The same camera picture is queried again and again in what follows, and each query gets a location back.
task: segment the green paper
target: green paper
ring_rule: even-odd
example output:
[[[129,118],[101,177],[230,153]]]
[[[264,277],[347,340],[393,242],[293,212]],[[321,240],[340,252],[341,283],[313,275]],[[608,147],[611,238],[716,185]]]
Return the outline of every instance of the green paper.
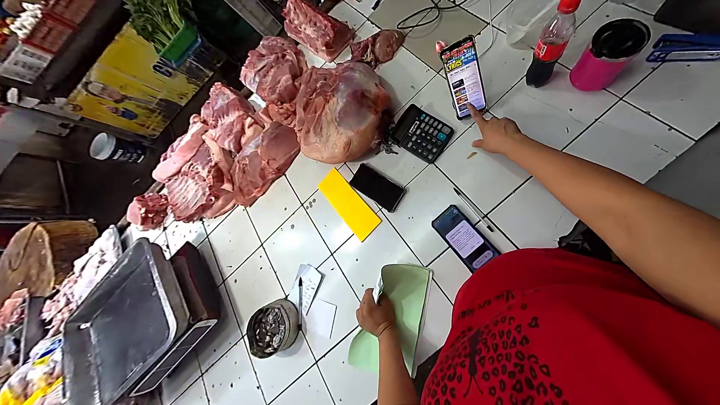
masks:
[[[411,264],[389,264],[380,271],[384,283],[382,292],[395,306],[402,356],[412,375],[431,273],[425,267]],[[355,335],[350,343],[348,363],[378,373],[380,350],[377,338],[364,330]]]

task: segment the red bottle cap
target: red bottle cap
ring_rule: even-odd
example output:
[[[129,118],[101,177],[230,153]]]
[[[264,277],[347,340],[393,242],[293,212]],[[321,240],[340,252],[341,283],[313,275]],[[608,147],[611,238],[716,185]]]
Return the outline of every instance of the red bottle cap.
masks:
[[[560,4],[557,5],[557,11],[563,14],[570,14],[577,11],[580,7],[580,0],[560,0]]]

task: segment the green vegetables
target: green vegetables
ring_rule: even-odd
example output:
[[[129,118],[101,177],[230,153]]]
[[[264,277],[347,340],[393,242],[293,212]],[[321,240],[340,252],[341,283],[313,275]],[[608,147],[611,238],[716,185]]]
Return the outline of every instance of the green vegetables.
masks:
[[[132,15],[132,28],[153,44],[157,53],[182,29],[183,15],[192,15],[190,0],[125,0],[125,8]]]

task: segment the green basket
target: green basket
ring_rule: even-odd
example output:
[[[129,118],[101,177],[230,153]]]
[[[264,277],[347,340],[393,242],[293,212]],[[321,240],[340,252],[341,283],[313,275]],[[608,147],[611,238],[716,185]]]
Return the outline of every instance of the green basket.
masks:
[[[182,29],[175,34],[173,40],[163,49],[160,56],[169,61],[181,61],[188,53],[190,47],[199,40],[197,29],[192,23],[185,21]]]

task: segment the wooden chopping block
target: wooden chopping block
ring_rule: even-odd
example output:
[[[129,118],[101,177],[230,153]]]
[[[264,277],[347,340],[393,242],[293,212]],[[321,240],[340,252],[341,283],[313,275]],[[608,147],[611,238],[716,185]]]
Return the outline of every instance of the wooden chopping block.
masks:
[[[97,236],[88,221],[34,222],[19,230],[0,257],[0,303],[21,288],[31,297],[50,295]]]

